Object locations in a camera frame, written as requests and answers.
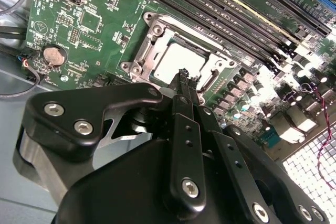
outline surface-mount component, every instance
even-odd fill
[[[240,89],[247,89],[249,87],[249,84],[239,75],[234,76],[233,80]]]
[[[316,123],[308,118],[296,105],[290,107],[287,110],[287,114],[291,117],[296,127],[304,132],[309,132],[316,126]]]
[[[295,129],[295,126],[291,125],[291,123],[287,121],[281,112],[278,112],[273,118],[271,118],[270,122],[275,128],[279,137],[283,140],[292,144],[301,143],[304,141],[305,135]]]
[[[240,96],[243,93],[243,91],[233,82],[229,82],[227,88],[236,97]]]

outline capacitor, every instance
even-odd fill
[[[239,106],[242,111],[247,111],[250,108],[250,104],[246,100],[241,100]]]
[[[261,107],[265,117],[269,118],[271,116],[271,112],[269,111],[269,109],[266,106],[262,106]]]
[[[237,107],[235,107],[231,111],[231,114],[232,114],[233,118],[235,118],[235,119],[239,119],[241,117],[241,114],[240,114],[239,110],[237,109]]]
[[[313,64],[307,59],[303,59],[300,63],[307,70],[310,70],[313,68]]]
[[[296,104],[296,100],[294,97],[289,97],[287,99],[287,102],[291,105],[291,106],[294,106]]]
[[[305,70],[302,69],[300,66],[296,65],[294,67],[294,73],[298,76],[298,77],[303,77],[305,76]]]
[[[271,126],[269,125],[269,123],[265,119],[262,119],[261,124],[263,126],[262,128],[265,131],[269,131],[271,129]]]
[[[68,53],[59,45],[48,45],[43,49],[43,58],[50,67],[58,67],[68,60]]]
[[[249,99],[251,100],[251,102],[257,102],[258,97],[257,97],[257,95],[255,94],[255,92],[253,92],[253,90],[249,89],[249,90],[247,91],[247,95],[248,95]]]
[[[219,121],[219,125],[220,125],[220,127],[222,128],[222,129],[224,129],[225,127],[226,127],[226,120],[225,119],[221,119],[220,121]]]
[[[298,93],[295,93],[294,94],[294,98],[297,102],[301,101],[302,100],[302,95],[298,94]]]
[[[265,93],[266,89],[260,82],[255,82],[254,85],[259,94]]]
[[[314,76],[322,83],[324,83],[328,80],[328,78],[323,73],[321,73],[320,71],[315,71]]]

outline perforated metal panel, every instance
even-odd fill
[[[322,151],[320,170],[325,179],[336,188],[336,125],[331,128],[332,140]],[[304,148],[283,162],[290,178],[313,199],[336,223],[336,190],[324,182],[317,169],[317,153],[328,136],[323,132]]]

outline screw hole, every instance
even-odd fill
[[[235,161],[235,165],[240,169],[242,169],[242,167],[243,167],[238,161]]]
[[[193,147],[193,143],[189,140],[185,141],[185,144],[190,148]]]

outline black ram slot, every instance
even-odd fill
[[[314,31],[323,38],[326,38],[331,33],[331,29],[324,25],[319,20],[315,19],[291,0],[268,0],[279,9],[284,10],[291,15],[297,22],[307,27],[309,30]]]
[[[221,18],[217,13],[211,11],[197,3],[196,0],[183,0],[196,8],[200,12],[200,16],[209,20],[212,26],[218,28],[223,27],[225,31],[230,32],[237,40],[241,40],[242,43],[248,44],[250,47],[255,48],[259,54],[264,55],[266,58],[273,58],[274,55],[277,55],[276,52],[270,52],[265,48],[265,44],[261,41],[254,39],[250,34],[232,26],[227,20]]]
[[[223,22],[225,23],[226,26],[229,26],[231,29],[233,30],[240,30],[239,33],[245,34],[242,35],[245,38],[249,38],[251,40],[254,41],[254,43],[258,44],[259,47],[264,48],[265,46],[268,46],[269,48],[272,49],[272,54],[277,54],[276,51],[274,51],[274,48],[279,48],[279,45],[277,43],[274,43],[272,40],[270,40],[268,37],[264,36],[264,34],[259,32],[259,29],[255,29],[253,25],[255,25],[254,23],[252,23],[251,21],[249,21],[247,18],[245,18],[244,16],[242,16],[242,19],[237,18],[234,14],[230,13],[229,10],[226,9],[226,7],[222,7],[222,6],[218,6],[216,3],[209,1],[209,0],[186,0],[188,3],[193,4],[196,2],[198,2],[200,5],[198,5],[198,7],[201,8],[206,8],[208,10],[210,10],[210,12],[212,12],[213,14],[218,15],[221,20],[223,20]],[[262,38],[264,41],[260,41],[256,38],[254,38],[251,34],[246,33],[241,27],[237,27],[235,25],[233,25],[233,23],[231,23],[230,21],[223,19],[222,17],[228,17],[238,23],[243,23],[246,25],[246,27],[250,28],[253,33],[255,33],[256,35],[259,36],[259,38]]]
[[[216,5],[221,7],[223,10],[225,9],[229,14],[231,14],[234,17],[236,17],[237,19],[239,19],[242,23],[244,23],[245,25],[253,28],[255,31],[258,31],[259,33],[263,34],[263,36],[266,37],[268,40],[277,44],[278,47],[283,45],[283,42],[279,38],[275,37],[273,34],[269,33],[265,29],[262,29],[257,24],[251,22],[248,18],[243,16],[241,13],[239,13],[235,9],[231,8],[231,6],[229,6],[225,2],[222,2],[221,0],[208,0],[208,1],[211,1],[211,2],[215,3]],[[269,27],[269,29],[272,30],[272,27],[270,27],[268,24],[265,23],[265,26]]]
[[[243,44],[241,44],[241,43],[233,40],[232,37],[226,35],[221,30],[209,26],[208,23],[204,22],[197,15],[195,15],[192,12],[190,12],[190,10],[184,8],[183,6],[179,5],[175,1],[173,1],[173,0],[154,0],[154,1],[156,1],[158,3],[161,3],[161,4],[167,6],[167,7],[171,8],[171,9],[179,11],[181,14],[185,15],[187,18],[189,18],[189,19],[193,20],[194,22],[196,22],[197,25],[199,25],[200,27],[202,27],[202,29],[207,30],[208,33],[210,33],[210,34],[216,34],[216,36],[218,36],[223,41],[222,42],[223,45],[225,45],[225,44],[233,45],[235,48],[237,48],[240,51],[242,51],[245,55],[248,55],[249,57],[258,60],[258,61],[262,62],[265,65],[267,65],[267,63],[271,62],[269,60],[261,58],[258,53],[256,53],[253,50],[249,49],[245,45],[243,45]],[[238,57],[234,57],[234,58],[237,61],[241,61],[241,59],[238,58]]]

